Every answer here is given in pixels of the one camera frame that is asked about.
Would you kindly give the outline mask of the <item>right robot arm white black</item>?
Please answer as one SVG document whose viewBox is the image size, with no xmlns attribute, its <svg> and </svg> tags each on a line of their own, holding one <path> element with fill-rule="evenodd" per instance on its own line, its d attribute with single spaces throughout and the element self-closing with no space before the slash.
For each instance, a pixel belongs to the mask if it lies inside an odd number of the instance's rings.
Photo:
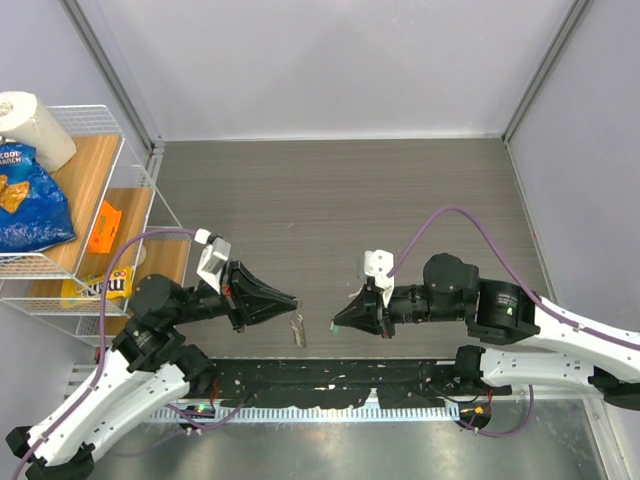
<svg viewBox="0 0 640 480">
<path fill-rule="evenodd" d="M 639 408 L 639 335 L 573 314 L 516 284 L 483 279 L 456 256 L 432 256 L 419 284 L 387 278 L 392 254 L 365 254 L 366 281 L 332 319 L 384 339 L 401 324 L 462 322 L 478 345 L 458 348 L 442 372 L 425 368 L 422 384 L 438 395 L 544 385 L 599 392 L 606 403 Z"/>
</svg>

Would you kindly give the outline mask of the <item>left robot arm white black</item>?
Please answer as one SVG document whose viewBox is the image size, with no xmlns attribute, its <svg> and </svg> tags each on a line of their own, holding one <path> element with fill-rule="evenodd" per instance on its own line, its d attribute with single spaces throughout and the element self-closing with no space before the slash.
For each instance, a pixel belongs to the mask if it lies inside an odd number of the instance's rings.
<svg viewBox="0 0 640 480">
<path fill-rule="evenodd" d="M 218 317 L 232 328 L 293 312 L 297 299 L 253 276 L 239 261 L 226 263 L 223 283 L 183 287 L 161 274 L 141 280 L 133 312 L 91 377 L 40 423 L 16 427 L 6 442 L 20 463 L 16 479 L 85 479 L 100 452 L 160 407 L 212 391 L 217 371 L 177 328 Z"/>
</svg>

